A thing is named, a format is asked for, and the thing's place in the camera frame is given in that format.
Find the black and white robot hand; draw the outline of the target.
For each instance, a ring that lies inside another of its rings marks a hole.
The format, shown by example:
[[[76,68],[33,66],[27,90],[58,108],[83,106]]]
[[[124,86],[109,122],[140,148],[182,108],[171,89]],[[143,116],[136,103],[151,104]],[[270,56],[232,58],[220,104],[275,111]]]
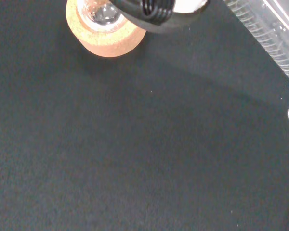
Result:
[[[125,18],[153,33],[167,33],[194,22],[209,0],[112,0]]]

